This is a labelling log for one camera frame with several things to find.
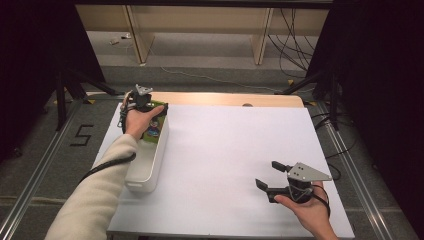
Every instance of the beige sleeve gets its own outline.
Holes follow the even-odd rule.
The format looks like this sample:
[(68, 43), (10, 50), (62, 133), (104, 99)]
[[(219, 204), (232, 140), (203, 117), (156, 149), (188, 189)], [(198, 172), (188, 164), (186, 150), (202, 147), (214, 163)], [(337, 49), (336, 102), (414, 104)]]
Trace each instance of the beige sleeve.
[[(110, 145), (97, 165), (129, 157), (137, 152), (137, 146), (131, 135), (124, 134)], [(106, 239), (129, 165), (106, 168), (82, 181), (60, 209), (46, 239)]]

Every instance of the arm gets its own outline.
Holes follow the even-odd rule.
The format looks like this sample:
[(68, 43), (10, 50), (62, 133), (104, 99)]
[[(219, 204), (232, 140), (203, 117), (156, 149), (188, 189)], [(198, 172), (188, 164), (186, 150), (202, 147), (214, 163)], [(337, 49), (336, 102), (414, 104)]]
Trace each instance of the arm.
[[(323, 187), (322, 182), (314, 182), (313, 184)], [(314, 188), (314, 193), (322, 199), (326, 199), (323, 189), (316, 187)], [(302, 226), (311, 232), (316, 239), (338, 239), (331, 227), (327, 208), (317, 199), (311, 198), (311, 200), (303, 204), (297, 204), (282, 195), (277, 195), (274, 199), (291, 209)]]
[[(149, 121), (163, 110), (128, 112), (127, 130), (108, 148), (97, 165), (131, 156)], [(82, 181), (60, 209), (46, 239), (106, 239), (106, 231), (118, 206), (129, 163), (119, 164), (90, 175)]]

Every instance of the white container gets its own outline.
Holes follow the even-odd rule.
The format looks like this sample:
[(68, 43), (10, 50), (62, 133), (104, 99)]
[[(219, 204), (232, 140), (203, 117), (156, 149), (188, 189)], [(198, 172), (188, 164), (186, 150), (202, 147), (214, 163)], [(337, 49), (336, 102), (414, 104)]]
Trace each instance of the white container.
[(156, 188), (168, 140), (169, 126), (165, 118), (158, 143), (140, 140), (136, 158), (131, 162), (125, 177), (125, 186), (130, 191), (152, 192)]

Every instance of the hand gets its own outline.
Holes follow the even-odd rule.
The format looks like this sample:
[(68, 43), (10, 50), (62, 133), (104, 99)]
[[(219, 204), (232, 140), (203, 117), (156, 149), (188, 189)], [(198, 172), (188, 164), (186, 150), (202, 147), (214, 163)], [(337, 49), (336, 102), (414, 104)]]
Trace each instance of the hand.
[[(321, 181), (313, 182), (312, 184), (323, 187)], [(322, 199), (327, 200), (323, 189), (315, 187), (314, 193)], [(295, 203), (290, 198), (282, 195), (277, 195), (274, 199), (291, 209), (302, 226), (311, 232), (316, 239), (338, 239), (328, 219), (327, 208), (317, 199), (311, 198), (311, 200), (302, 204)]]
[(125, 122), (126, 134), (130, 134), (135, 140), (140, 140), (143, 133), (149, 127), (150, 120), (159, 113), (162, 112), (164, 106), (158, 106), (153, 108), (150, 112), (140, 112), (137, 110), (130, 110), (127, 114), (127, 120)]

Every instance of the white table surface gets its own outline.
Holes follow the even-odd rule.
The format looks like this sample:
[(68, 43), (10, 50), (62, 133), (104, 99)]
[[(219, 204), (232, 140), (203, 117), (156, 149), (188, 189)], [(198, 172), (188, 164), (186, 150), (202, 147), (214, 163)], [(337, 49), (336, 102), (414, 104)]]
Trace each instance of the white table surface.
[[(119, 108), (96, 161), (122, 134)], [(295, 215), (268, 202), (255, 178), (288, 185), (271, 167), (305, 163), (330, 174), (306, 108), (170, 105), (169, 137), (156, 190), (124, 187), (111, 232), (160, 236), (312, 237)], [(339, 238), (354, 234), (334, 182), (324, 182)]]

